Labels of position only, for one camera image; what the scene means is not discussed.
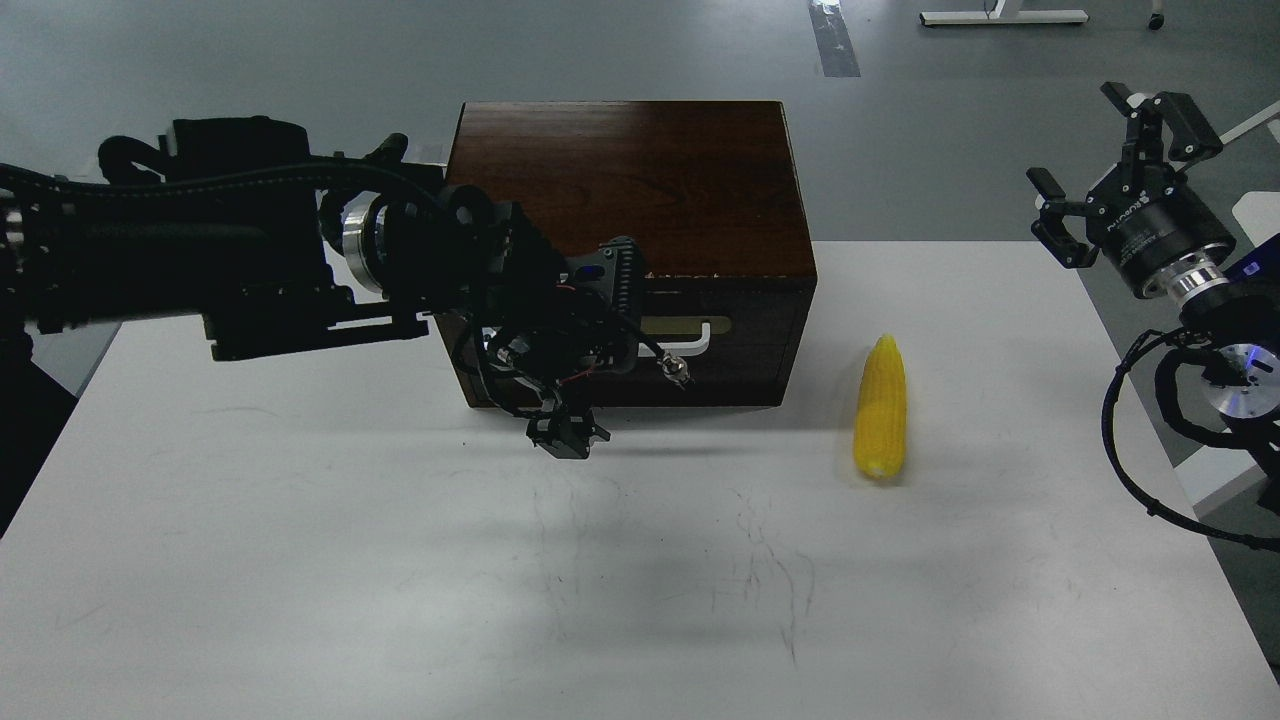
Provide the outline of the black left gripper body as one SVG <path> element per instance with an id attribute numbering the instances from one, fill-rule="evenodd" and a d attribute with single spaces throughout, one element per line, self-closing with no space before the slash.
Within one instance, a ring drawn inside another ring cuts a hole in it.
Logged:
<path id="1" fill-rule="evenodd" d="M 475 186 L 422 201 L 380 197 L 380 293 L 399 331 L 421 315 L 458 319 L 458 368 L 493 400 L 504 380 L 567 398 L 590 375 L 623 375 L 640 359 L 636 240 L 567 255 L 517 202 Z"/>

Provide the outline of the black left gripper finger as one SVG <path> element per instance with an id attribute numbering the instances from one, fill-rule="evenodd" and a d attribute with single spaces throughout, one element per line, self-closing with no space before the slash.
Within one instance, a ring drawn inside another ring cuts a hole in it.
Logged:
<path id="1" fill-rule="evenodd" d="M 539 389 L 538 398 L 540 407 L 527 420 L 526 437 L 552 457 L 586 460 L 596 442 L 611 441 L 611 433 L 596 423 L 586 386 Z"/>

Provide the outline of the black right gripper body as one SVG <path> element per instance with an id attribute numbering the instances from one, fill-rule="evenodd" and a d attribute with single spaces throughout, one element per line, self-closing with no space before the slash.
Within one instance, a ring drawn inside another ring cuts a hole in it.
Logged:
<path id="1" fill-rule="evenodd" d="M 1222 263 L 1236 246 L 1185 179 L 1165 167 L 1148 167 L 1134 182 L 1114 164 L 1085 193 L 1085 205 L 1087 240 L 1137 299 L 1165 293 L 1156 279 L 1164 268 L 1197 254 Z"/>

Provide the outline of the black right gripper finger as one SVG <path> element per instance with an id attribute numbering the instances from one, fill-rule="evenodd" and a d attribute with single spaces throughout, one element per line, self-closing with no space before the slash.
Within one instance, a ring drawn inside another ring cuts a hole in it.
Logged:
<path id="1" fill-rule="evenodd" d="M 1179 176 L 1224 151 L 1222 138 L 1188 94 L 1148 95 L 1120 82 L 1103 82 L 1100 91 L 1125 117 L 1117 163 L 1124 181 L 1139 181 L 1149 170 Z"/>
<path id="2" fill-rule="evenodd" d="M 1029 168 L 1027 178 L 1039 200 L 1038 217 L 1030 225 L 1033 236 L 1062 268 L 1080 270 L 1093 266 L 1100 250 L 1094 245 L 1079 241 L 1066 228 L 1066 219 L 1085 218 L 1089 205 L 1070 201 L 1046 168 Z"/>

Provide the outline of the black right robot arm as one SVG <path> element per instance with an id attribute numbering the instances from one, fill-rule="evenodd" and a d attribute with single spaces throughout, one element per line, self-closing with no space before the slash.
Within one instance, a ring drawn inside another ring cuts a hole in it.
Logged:
<path id="1" fill-rule="evenodd" d="M 1135 299 L 1170 299 L 1179 320 L 1171 331 L 1139 333 L 1121 356 L 1100 411 L 1103 451 L 1123 488 L 1151 516 L 1274 553 L 1274 537 L 1203 524 L 1146 492 L 1120 461 L 1115 407 L 1134 366 L 1164 348 L 1153 374 L 1164 423 L 1207 448 L 1247 452 L 1266 479 L 1258 505 L 1277 511 L 1277 238 L 1230 261 L 1235 237 L 1188 177 L 1229 137 L 1190 95 L 1143 94 L 1120 82 L 1103 83 L 1101 92 L 1125 120 L 1117 161 L 1079 200 L 1048 169 L 1028 169 L 1038 210 L 1030 231 L 1066 269 L 1106 258 Z"/>

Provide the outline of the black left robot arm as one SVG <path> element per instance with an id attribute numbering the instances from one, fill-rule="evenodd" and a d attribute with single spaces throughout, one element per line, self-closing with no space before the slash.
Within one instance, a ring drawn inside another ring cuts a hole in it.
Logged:
<path id="1" fill-rule="evenodd" d="M 554 457 L 609 434 L 590 379 L 634 369 L 645 272 L 634 240 L 567 258 L 516 202 L 448 184 L 389 135 L 317 155 L 268 117 L 175 120 L 99 146 L 102 181 L 3 167 L 3 432 L 29 439 L 35 332 L 198 315 L 218 361 L 415 340 L 454 316 L 458 372 Z"/>

